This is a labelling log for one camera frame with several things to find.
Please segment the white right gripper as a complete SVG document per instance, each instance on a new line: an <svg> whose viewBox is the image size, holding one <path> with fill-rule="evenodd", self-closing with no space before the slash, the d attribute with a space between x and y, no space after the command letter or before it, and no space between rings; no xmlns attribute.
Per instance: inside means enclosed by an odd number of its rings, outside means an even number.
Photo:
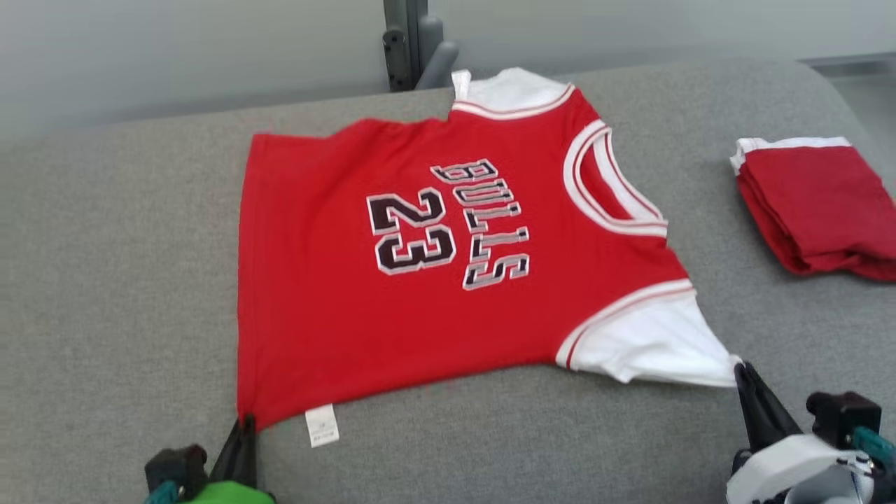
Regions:
<svg viewBox="0 0 896 504"><path fill-rule="evenodd" d="M734 367L749 451L727 482L727 503L870 503L876 482L870 456L802 434L748 361Z"/></svg>

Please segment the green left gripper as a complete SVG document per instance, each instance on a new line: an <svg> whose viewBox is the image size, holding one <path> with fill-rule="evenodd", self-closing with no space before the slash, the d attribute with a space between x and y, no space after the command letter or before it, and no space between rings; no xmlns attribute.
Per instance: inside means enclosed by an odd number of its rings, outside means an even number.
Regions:
<svg viewBox="0 0 896 504"><path fill-rule="evenodd" d="M178 486L179 503L275 503L258 488L258 431L256 418L237 419L210 472L208 484Z"/></svg>

